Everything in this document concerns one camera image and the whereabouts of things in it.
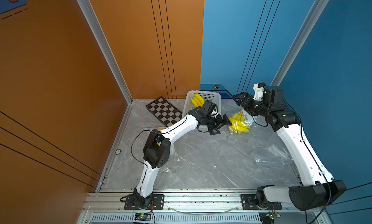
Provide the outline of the clear zip bag blue seal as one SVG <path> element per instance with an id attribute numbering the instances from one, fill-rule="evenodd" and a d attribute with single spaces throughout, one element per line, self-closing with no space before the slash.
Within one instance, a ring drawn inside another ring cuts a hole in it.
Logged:
<path id="1" fill-rule="evenodd" d="M 273 133 L 266 146 L 255 149 L 250 153 L 258 167 L 270 169 L 293 163 L 293 158 L 283 140 Z"/>

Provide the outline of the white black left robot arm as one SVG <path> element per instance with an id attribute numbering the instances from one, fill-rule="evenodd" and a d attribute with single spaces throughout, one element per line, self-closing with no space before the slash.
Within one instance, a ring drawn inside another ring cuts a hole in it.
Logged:
<path id="1" fill-rule="evenodd" d="M 151 196 L 158 172 L 170 157 L 171 146 L 190 131 L 207 126 L 210 135 L 220 134 L 223 126 L 232 126 L 227 115 L 218 114 L 217 105 L 209 100 L 202 106 L 190 110 L 174 125 L 158 131 L 149 131 L 149 136 L 143 148 L 143 172 L 138 185 L 134 188 L 133 197 L 140 208 L 151 207 Z"/>

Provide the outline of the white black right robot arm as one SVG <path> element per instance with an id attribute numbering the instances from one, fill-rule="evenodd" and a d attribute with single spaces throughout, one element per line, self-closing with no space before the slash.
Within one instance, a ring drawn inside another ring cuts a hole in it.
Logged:
<path id="1" fill-rule="evenodd" d="M 301 182 L 292 187 L 259 187 L 254 200 L 259 208 L 289 203 L 301 211 L 325 209 L 346 191 L 345 183 L 335 180 L 317 156 L 305 135 L 300 117 L 286 104 L 282 88 L 258 83 L 253 95 L 243 92 L 233 96 L 233 100 L 247 114 L 265 118 L 288 149 Z"/>

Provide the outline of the yellow green banana bunch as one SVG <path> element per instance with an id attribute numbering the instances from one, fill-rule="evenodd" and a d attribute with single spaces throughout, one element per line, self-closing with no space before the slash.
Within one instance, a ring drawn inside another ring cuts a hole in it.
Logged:
<path id="1" fill-rule="evenodd" d="M 246 119 L 242 111 L 235 113 L 229 120 L 232 123 L 232 126 L 229 126 L 230 133 L 249 133 L 250 126 L 246 124 Z"/>

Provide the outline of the clear bag far right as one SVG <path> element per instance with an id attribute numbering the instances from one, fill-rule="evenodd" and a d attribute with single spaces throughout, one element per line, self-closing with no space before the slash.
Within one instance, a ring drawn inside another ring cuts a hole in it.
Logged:
<path id="1" fill-rule="evenodd" d="M 249 133 L 255 119 L 245 110 L 240 110 L 229 117 L 231 126 L 229 126 L 230 134 Z"/>

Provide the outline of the clear bag near left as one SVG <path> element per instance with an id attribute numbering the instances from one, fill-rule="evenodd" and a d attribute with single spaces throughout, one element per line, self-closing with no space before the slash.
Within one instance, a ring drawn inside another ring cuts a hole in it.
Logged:
<path id="1" fill-rule="evenodd" d="M 198 140 L 183 137 L 171 147 L 170 160 L 163 172 L 178 176 L 191 176 L 204 167 L 203 151 Z"/>

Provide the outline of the white perforated plastic basket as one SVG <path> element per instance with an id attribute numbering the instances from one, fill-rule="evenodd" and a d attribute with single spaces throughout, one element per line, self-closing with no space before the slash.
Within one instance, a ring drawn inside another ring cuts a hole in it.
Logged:
<path id="1" fill-rule="evenodd" d="M 204 104 L 207 100 L 216 104 L 215 110 L 212 112 L 213 115 L 221 114 L 221 95 L 216 92 L 210 91 L 188 91 L 182 117 L 184 117 L 190 110 L 195 108 L 194 103 Z"/>

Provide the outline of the black white chessboard box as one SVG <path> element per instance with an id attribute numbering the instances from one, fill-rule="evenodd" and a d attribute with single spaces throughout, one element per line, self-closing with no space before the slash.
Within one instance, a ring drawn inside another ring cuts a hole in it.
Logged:
<path id="1" fill-rule="evenodd" d="M 150 102 L 146 108 L 166 127 L 170 127 L 182 119 L 182 112 L 163 97 Z"/>

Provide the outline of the green circuit board right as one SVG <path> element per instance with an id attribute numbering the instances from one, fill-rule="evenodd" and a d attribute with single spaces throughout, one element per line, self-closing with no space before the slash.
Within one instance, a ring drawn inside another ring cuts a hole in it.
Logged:
<path id="1" fill-rule="evenodd" d="M 281 218 L 281 215 L 277 212 L 275 213 L 269 213 L 266 215 L 266 218 L 270 219 L 270 220 L 275 220 L 277 218 Z"/>

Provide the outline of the green circuit board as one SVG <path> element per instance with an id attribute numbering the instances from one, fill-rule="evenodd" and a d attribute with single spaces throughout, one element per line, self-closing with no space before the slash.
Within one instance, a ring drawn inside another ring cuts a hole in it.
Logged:
<path id="1" fill-rule="evenodd" d="M 151 213 L 135 213 L 134 222 L 135 223 L 150 222 L 151 218 L 152 218 Z"/>
<path id="2" fill-rule="evenodd" d="M 277 218 L 281 218 L 281 215 L 277 212 L 275 213 L 269 213 L 266 215 L 266 218 L 270 219 L 270 220 L 275 220 Z"/>

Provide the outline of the green circuit board left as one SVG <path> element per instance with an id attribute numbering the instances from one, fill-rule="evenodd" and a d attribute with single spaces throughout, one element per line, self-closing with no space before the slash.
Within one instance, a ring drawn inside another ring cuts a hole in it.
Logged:
<path id="1" fill-rule="evenodd" d="M 152 218 L 151 213 L 135 213 L 134 222 L 135 223 L 150 222 L 151 218 Z"/>

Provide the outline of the aluminium corner post right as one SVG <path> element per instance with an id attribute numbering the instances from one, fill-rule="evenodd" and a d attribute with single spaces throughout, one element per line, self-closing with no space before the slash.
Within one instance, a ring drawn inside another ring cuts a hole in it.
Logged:
<path id="1" fill-rule="evenodd" d="M 328 2 L 329 0 L 314 1 L 281 66 L 271 82 L 272 86 L 279 86 L 281 84 Z"/>

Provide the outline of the aluminium corner post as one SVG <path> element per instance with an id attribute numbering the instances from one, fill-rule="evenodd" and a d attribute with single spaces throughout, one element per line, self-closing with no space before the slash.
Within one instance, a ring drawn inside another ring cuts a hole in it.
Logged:
<path id="1" fill-rule="evenodd" d="M 281 66 L 271 82 L 272 86 L 279 86 L 281 84 L 328 2 L 329 0 L 314 1 Z"/>
<path id="2" fill-rule="evenodd" d="M 125 82 L 123 74 L 118 66 L 118 63 L 114 57 L 114 54 L 110 48 L 110 45 L 107 41 L 107 38 L 104 34 L 104 31 L 99 23 L 97 15 L 93 9 L 93 6 L 90 0 L 77 0 L 80 9 L 82 10 L 85 19 L 88 22 L 88 25 L 101 49 L 102 54 L 104 55 L 107 64 L 126 100 L 126 102 L 131 105 L 133 98 L 130 94 L 129 88 Z"/>

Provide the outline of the aluminium front rail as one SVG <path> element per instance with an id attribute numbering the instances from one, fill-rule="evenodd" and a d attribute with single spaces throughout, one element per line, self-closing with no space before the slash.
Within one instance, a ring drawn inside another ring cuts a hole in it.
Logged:
<path id="1" fill-rule="evenodd" d="M 79 224 L 304 224 L 319 208 L 303 212 L 288 203 L 259 208 L 253 190 L 156 190 L 150 208 L 141 209 L 131 190 L 90 193 Z M 269 213 L 281 218 L 270 220 Z M 150 222 L 134 222 L 135 213 L 151 213 Z"/>

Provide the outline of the aluminium corner post left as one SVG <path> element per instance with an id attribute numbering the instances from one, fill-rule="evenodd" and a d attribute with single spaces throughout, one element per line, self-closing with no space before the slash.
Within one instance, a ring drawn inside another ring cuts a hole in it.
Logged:
<path id="1" fill-rule="evenodd" d="M 99 23 L 97 15 L 93 9 L 93 6 L 90 0 L 77 0 L 80 9 L 82 10 L 85 19 L 88 22 L 88 25 L 101 49 L 102 54 L 104 55 L 107 64 L 126 100 L 126 102 L 131 105 L 133 98 L 130 94 L 129 88 L 125 82 L 123 74 L 118 66 L 118 63 L 114 57 L 114 54 L 110 48 L 110 45 L 107 41 L 107 38 L 104 34 L 104 31 Z"/>

